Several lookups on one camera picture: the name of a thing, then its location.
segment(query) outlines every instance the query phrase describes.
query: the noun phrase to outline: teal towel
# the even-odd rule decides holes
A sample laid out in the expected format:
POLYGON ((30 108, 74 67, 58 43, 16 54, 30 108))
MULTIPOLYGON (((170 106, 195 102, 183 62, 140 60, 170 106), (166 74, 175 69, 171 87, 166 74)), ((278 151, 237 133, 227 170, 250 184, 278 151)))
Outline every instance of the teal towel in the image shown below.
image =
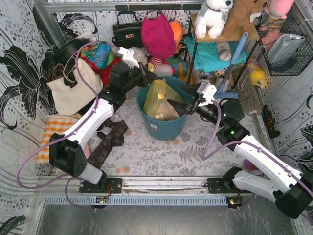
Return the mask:
MULTIPOLYGON (((185 43, 188 46, 188 51, 192 57, 194 53, 195 40, 192 37, 186 37, 185 43)), ((231 53, 234 54, 238 43, 229 42, 231 53)), ((247 55, 244 50, 240 52, 240 55, 236 61, 236 64, 241 64, 246 61, 247 55)), ((219 59, 216 42, 198 43, 197 54, 195 57, 196 70, 204 71, 205 73, 220 70, 222 68, 230 66, 230 61, 222 61, 219 59)))

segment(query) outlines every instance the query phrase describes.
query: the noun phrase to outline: white stuffed dog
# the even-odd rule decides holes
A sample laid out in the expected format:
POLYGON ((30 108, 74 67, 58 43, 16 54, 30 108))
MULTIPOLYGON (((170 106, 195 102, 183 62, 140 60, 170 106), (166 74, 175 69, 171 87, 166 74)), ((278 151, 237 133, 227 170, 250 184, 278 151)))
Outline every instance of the white stuffed dog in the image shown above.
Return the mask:
POLYGON ((217 38, 221 35, 233 0, 205 0, 195 21, 197 38, 204 38, 206 27, 210 27, 208 35, 217 38))

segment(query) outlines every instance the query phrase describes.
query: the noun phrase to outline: brown teddy bear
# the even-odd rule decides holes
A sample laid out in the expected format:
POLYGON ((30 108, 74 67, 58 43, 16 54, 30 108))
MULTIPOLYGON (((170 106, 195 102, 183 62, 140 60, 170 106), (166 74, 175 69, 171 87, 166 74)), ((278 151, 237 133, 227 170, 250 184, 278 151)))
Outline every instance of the brown teddy bear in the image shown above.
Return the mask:
POLYGON ((268 0, 237 0, 229 11, 223 35, 229 37, 236 26, 242 27, 242 33, 248 32, 251 37, 254 31, 254 19, 268 6, 268 0))

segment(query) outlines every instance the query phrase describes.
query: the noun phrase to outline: orange checkered cloth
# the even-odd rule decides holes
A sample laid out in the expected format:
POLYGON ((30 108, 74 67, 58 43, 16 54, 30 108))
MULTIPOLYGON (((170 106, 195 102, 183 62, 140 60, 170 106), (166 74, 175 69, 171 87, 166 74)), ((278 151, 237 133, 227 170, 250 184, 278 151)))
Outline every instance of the orange checkered cloth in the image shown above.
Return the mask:
MULTIPOLYGON (((48 123, 45 127, 43 138, 40 142, 40 147, 49 143, 50 137, 54 133, 59 135, 68 130, 72 125, 78 121, 77 118, 63 115, 50 115, 48 117, 48 123)), ((41 164, 49 163, 49 147, 41 150, 37 155, 37 162, 41 164)))

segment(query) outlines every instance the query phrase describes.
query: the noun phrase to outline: gray floor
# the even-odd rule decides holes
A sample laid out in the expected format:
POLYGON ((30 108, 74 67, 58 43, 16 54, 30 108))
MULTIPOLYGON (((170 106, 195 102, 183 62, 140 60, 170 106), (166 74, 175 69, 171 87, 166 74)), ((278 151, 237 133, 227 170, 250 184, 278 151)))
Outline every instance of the gray floor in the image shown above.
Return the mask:
POLYGON ((38 235, 296 235, 293 220, 261 197, 227 213, 225 206, 107 206, 82 211, 46 205, 38 235))

